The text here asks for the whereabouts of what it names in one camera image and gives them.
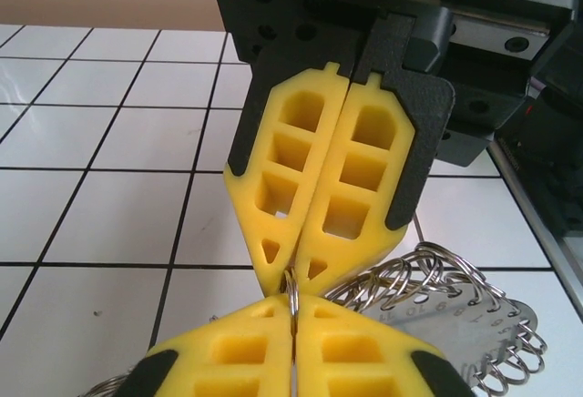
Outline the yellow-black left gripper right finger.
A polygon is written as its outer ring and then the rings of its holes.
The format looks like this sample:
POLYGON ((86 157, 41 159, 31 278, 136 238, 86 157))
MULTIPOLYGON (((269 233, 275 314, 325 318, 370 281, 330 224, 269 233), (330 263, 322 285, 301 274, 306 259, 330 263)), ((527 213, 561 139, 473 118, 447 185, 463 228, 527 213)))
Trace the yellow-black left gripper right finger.
POLYGON ((323 298, 301 295, 299 396, 470 396, 433 345, 323 298))

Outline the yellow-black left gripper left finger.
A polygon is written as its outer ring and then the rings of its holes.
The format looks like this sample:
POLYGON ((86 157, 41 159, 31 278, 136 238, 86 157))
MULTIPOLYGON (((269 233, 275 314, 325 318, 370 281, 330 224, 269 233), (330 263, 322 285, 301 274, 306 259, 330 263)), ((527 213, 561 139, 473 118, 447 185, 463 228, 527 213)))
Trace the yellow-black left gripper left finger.
POLYGON ((265 298, 155 345, 121 384, 121 394, 290 396, 288 298, 265 298))

